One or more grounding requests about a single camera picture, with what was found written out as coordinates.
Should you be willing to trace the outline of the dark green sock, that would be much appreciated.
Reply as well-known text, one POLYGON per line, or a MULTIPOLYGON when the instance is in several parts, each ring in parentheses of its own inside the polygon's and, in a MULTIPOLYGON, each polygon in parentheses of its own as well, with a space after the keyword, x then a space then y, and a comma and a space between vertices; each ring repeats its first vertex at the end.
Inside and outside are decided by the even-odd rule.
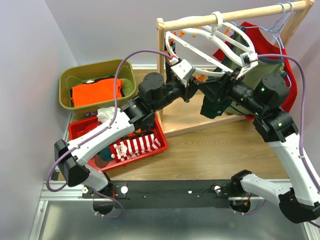
POLYGON ((208 119, 221 116, 232 103, 231 99, 225 101, 210 101, 208 97, 203 98, 200 114, 208 119))

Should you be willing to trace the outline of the white round clip hanger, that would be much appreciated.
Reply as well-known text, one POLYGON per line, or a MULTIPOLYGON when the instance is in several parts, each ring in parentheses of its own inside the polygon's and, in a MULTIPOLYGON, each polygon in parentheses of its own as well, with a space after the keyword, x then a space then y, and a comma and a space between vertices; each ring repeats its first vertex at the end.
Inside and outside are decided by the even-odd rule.
MULTIPOLYGON (((251 39, 237 26, 229 22, 225 22, 223 20, 222 13, 220 13, 219 11, 212 12, 212 14, 210 14, 209 16, 215 17, 215 19, 217 20, 217 23, 197 23, 194 27, 191 27, 192 22, 202 20, 203 17, 188 16, 188 17, 180 18, 176 21, 178 24, 176 29, 178 29, 179 31, 182 31, 185 34, 200 36, 208 40, 209 42, 217 46, 219 50, 222 50, 230 60, 232 60, 235 64, 237 64, 240 67, 240 70, 241 70, 242 62, 240 59, 240 55, 237 55, 236 53, 234 53, 226 43, 228 42, 230 43, 230 45, 234 45, 235 47, 241 49, 243 53, 248 51, 256 52, 251 39), (232 39, 230 36, 227 36, 225 33, 220 32, 220 29, 222 27, 229 28, 233 30, 234 33, 237 32, 247 42, 247 45, 243 45, 240 42, 237 42, 236 40, 232 39)), ((164 35, 164 44, 170 56, 178 58, 178 56, 173 52, 172 47, 170 46, 171 40, 178 42, 183 47, 189 49, 193 53, 205 59, 208 63, 212 64, 214 67, 221 69, 220 72, 213 72, 213 71, 207 70, 205 74, 208 77, 220 77, 225 73, 232 72, 232 69, 222 64, 219 60, 214 59, 213 57, 199 50, 198 48, 192 46, 191 44, 183 40, 181 36, 176 36, 173 33, 173 30, 167 30, 164 35)), ((203 69, 204 68, 195 67, 195 72, 203 69)))

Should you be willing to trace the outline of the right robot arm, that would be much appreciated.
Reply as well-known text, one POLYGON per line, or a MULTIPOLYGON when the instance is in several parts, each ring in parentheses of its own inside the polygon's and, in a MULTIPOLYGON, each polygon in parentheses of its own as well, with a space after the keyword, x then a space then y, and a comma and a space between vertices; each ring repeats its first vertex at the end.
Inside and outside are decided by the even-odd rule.
POLYGON ((281 108, 290 93, 285 80, 276 73, 266 74, 255 89, 247 86, 235 70, 222 77, 197 83, 198 89, 212 102, 233 100, 254 114, 253 125, 264 142, 280 159, 291 187, 283 187, 242 170, 231 177, 230 191, 241 196, 251 193, 277 205, 293 223, 304 223, 320 217, 319 177, 304 150, 301 133, 291 115, 281 108))

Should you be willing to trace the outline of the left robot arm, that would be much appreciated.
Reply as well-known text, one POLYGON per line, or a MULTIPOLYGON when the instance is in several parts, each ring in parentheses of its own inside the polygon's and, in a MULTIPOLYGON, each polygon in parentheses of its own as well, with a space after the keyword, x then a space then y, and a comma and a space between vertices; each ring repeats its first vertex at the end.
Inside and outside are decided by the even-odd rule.
POLYGON ((89 166, 89 160, 121 137, 138 129, 149 129, 156 111, 178 98, 188 101, 197 92, 199 84, 192 75, 181 78, 173 74, 172 80, 165 82, 161 74, 151 72, 138 85, 134 98, 121 107, 111 108, 114 114, 106 122, 69 142, 58 140, 54 144, 54 158, 66 185, 85 185, 93 188, 99 197, 107 197, 111 191, 108 178, 89 166))

